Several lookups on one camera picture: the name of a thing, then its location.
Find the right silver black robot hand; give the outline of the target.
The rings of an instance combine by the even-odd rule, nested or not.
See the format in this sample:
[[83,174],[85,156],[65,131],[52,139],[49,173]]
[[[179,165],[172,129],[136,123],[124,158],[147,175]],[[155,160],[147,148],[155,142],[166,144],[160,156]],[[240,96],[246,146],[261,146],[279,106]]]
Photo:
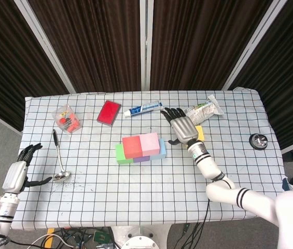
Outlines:
[[181,108],[168,108],[160,110],[160,113],[165,117],[173,128],[176,140],[169,140],[171,145],[178,145],[179,143],[189,145],[190,141],[197,141],[199,133],[191,119],[186,116]]

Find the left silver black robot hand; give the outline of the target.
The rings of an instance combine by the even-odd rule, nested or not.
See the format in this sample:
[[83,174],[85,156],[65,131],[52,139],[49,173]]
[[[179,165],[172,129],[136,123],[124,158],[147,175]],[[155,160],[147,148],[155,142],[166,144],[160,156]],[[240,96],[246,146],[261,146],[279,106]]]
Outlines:
[[36,145],[31,144],[19,153],[17,161],[9,167],[9,170],[5,177],[2,186],[2,189],[5,193],[13,193],[18,195],[19,193],[24,191],[25,187],[30,188],[35,186],[41,186],[52,180],[52,177],[48,177],[45,180],[41,181],[28,180],[27,172],[29,165],[32,161],[33,154],[41,148],[41,143],[38,143]]

